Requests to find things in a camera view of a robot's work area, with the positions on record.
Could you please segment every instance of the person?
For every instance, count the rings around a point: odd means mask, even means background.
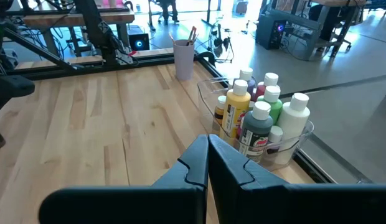
[[[312,21],[317,21],[320,16],[320,12],[322,11],[322,5],[318,4],[309,9],[309,19]],[[347,13],[345,8],[341,7],[330,7],[329,13],[326,16],[326,20],[324,21],[322,31],[320,33],[319,38],[325,41],[331,40],[331,35],[334,30],[336,24],[346,20]]]
[[[172,19],[174,22],[179,22],[178,20],[178,11],[176,10],[176,0],[158,0],[162,8],[162,16],[164,17],[165,24],[168,24],[168,6],[172,7]]]

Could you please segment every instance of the yellow paint bottle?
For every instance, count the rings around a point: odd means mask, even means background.
[[[221,131],[220,137],[233,145],[236,138],[237,127],[248,111],[251,95],[247,92],[248,84],[244,80],[236,80],[233,89],[226,94],[226,103],[222,127],[228,136]]]
[[[224,118],[226,96],[219,96],[218,103],[214,111],[214,120],[212,122],[212,134],[219,136],[220,127],[222,125],[222,120]]]

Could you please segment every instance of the wooden tabletop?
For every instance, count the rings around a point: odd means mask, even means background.
[[[101,18],[108,24],[126,24],[135,20],[133,11],[129,12],[102,12]],[[30,28],[84,26],[82,14],[58,14],[44,16],[26,16],[24,22]]]
[[[188,81],[160,65],[35,82],[0,111],[0,224],[37,223],[41,201],[70,185],[151,185],[199,135],[198,62]],[[294,162],[275,171],[313,183]],[[218,223],[209,190],[208,223]]]
[[[312,2],[322,4],[323,6],[341,7],[346,6],[348,0],[312,0]],[[363,6],[366,2],[367,0],[350,0],[348,6]]]

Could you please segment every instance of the red paint bottle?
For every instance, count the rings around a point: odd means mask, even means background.
[[[265,74],[265,79],[263,82],[258,83],[257,92],[255,93],[255,100],[258,99],[259,96],[263,96],[265,94],[265,90],[267,86],[277,86],[279,80],[279,76],[275,73],[268,72]]]

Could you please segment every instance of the green paint bottle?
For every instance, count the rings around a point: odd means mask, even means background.
[[[281,108],[283,107],[283,103],[279,100],[280,96],[280,88],[278,86],[267,86],[265,90],[265,94],[263,96],[259,96],[257,102],[264,101],[270,104],[270,113],[269,115],[273,119],[273,125],[278,121]]]

